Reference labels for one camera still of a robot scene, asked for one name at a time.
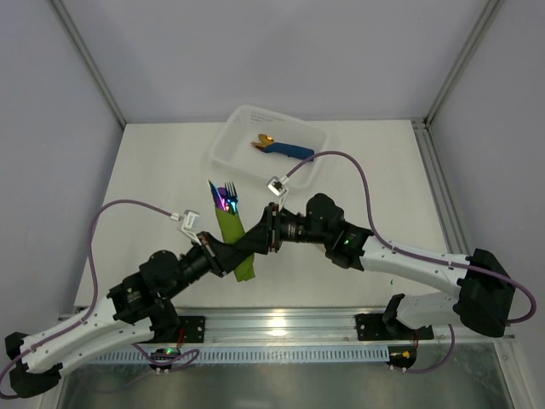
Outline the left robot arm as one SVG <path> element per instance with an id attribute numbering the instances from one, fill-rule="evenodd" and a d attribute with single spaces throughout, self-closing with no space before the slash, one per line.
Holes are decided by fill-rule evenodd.
<path id="1" fill-rule="evenodd" d="M 180 324 L 172 298 L 207 273 L 232 272 L 256 249 L 246 239 L 225 244 L 209 233 L 198 238 L 200 243 L 184 256 L 155 252 L 137 273 L 69 320 L 40 334 L 7 336 L 13 398 L 34 397 L 55 387 L 70 357 L 87 360 L 118 343 L 170 340 Z"/>

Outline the iridescent blue fork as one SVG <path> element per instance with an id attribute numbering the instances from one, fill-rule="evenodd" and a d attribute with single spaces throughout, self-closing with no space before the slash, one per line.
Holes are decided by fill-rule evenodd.
<path id="1" fill-rule="evenodd" d="M 238 214 L 238 193 L 233 182 L 225 183 L 226 202 L 228 203 L 229 211 L 233 215 Z"/>

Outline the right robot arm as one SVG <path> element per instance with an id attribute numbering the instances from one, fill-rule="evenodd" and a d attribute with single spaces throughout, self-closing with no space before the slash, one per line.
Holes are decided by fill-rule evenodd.
<path id="1" fill-rule="evenodd" d="M 514 287 L 489 251 L 465 256 L 409 250 L 347 222 L 343 209 L 322 193 L 307 201 L 304 214 L 270 203 L 233 246 L 267 254 L 284 242 L 322 245 L 340 268 L 392 274 L 432 287 L 424 296 L 392 296 L 381 317 L 392 337 L 410 336 L 430 325 L 458 324 L 487 337 L 505 333 Z"/>

